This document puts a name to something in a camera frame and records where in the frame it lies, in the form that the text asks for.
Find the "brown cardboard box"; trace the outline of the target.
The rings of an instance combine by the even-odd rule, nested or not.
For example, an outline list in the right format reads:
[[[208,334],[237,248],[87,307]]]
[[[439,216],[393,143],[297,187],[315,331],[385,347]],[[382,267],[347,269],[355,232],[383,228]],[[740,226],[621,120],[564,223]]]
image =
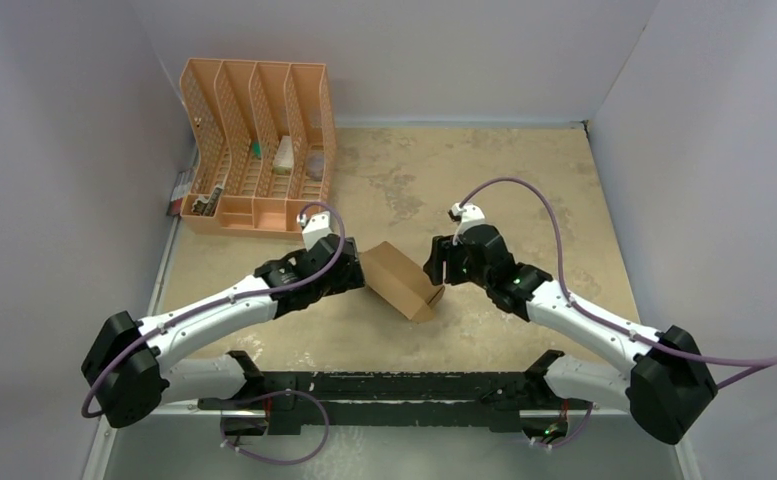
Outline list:
[[[366,285],[406,319],[425,323],[436,316],[435,307],[445,287],[433,285],[422,266],[387,241],[360,254]]]

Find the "orange plastic file organizer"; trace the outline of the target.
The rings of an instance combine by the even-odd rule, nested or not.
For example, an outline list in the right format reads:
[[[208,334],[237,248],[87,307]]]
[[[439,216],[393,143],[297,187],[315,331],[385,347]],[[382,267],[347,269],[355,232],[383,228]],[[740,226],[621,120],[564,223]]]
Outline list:
[[[198,149],[182,222],[204,235],[296,239],[328,202],[338,149],[321,63],[191,58],[179,85]]]

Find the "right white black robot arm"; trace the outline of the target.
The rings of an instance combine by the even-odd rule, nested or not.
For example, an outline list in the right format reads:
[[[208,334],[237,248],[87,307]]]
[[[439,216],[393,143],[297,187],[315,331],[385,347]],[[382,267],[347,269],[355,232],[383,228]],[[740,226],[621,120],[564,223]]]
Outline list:
[[[458,241],[433,237],[423,271],[434,285],[472,283],[499,310],[558,332],[602,358],[585,362],[549,350],[527,370],[525,392],[540,407],[558,399],[590,402],[626,412],[647,434],[679,443],[717,396],[707,366],[692,360],[699,347],[685,330],[665,332],[612,317],[590,319],[602,309],[579,308],[548,272],[515,261],[492,225],[465,231]]]

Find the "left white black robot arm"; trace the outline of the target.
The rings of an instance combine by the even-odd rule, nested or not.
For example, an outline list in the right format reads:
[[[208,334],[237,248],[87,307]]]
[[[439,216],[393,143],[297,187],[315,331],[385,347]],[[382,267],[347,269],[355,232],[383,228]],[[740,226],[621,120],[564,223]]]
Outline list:
[[[354,238],[328,234],[187,307],[140,320],[118,312],[104,321],[82,362],[89,391],[81,414],[103,416],[113,428],[132,425],[179,400],[172,370],[194,352],[363,285]]]

